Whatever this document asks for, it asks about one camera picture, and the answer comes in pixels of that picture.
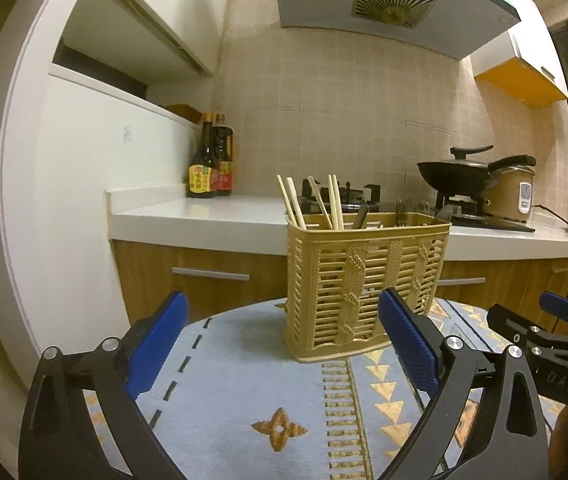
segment brown basket on ledge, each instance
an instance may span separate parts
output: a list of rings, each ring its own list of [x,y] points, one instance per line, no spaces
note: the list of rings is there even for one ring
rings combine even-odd
[[[306,231],[288,224],[285,338],[299,362],[342,358],[389,344],[377,299],[393,286],[408,306],[427,314],[435,295],[450,224],[408,213],[372,213],[366,229],[328,230],[322,215],[304,215]]]

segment metal bolt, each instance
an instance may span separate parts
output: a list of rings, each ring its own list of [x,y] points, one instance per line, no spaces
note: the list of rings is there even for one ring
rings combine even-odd
[[[464,341],[459,339],[456,335],[453,335],[446,339],[446,344],[448,345],[448,348],[459,350],[462,346],[464,346]]]
[[[49,346],[43,353],[42,356],[45,359],[52,359],[58,355],[58,348],[56,346]]]
[[[108,339],[104,340],[104,342],[102,343],[102,348],[107,352],[112,352],[113,350],[116,350],[118,346],[120,346],[120,342],[118,339],[114,337],[109,337]]]
[[[519,346],[511,345],[508,347],[508,353],[511,354],[513,357],[521,357],[522,349],[519,348]]]

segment blue tablecloth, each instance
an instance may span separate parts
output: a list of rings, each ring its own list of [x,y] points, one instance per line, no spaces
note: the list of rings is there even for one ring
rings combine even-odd
[[[392,346],[295,362],[278,303],[187,326],[151,391],[139,397],[141,412],[190,480],[377,478],[419,420],[427,394],[413,389]],[[438,300],[430,318],[474,348],[499,352],[507,344],[479,308]],[[470,393],[438,470],[457,462],[480,394]],[[107,458],[128,472],[96,396],[87,392],[86,399]],[[542,398],[548,436],[562,407]]]

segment dark glass bottle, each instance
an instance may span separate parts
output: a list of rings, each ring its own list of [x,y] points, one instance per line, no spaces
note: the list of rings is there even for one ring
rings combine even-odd
[[[201,140],[189,166],[187,196],[214,198],[219,187],[219,160],[213,142],[213,115],[206,113],[202,120]]]
[[[218,195],[233,192],[233,129],[226,125],[224,114],[218,113],[213,126],[215,134],[215,154],[219,159]]]

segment utensil basket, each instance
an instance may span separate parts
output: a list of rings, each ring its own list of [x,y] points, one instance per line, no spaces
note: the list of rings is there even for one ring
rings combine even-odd
[[[390,286],[414,312],[430,310],[450,224],[408,213],[409,225],[394,227],[395,213],[371,213],[365,229],[349,230],[356,216],[344,215],[343,231],[322,215],[304,215],[307,230],[288,224],[285,339],[299,362],[387,346],[377,300]]]

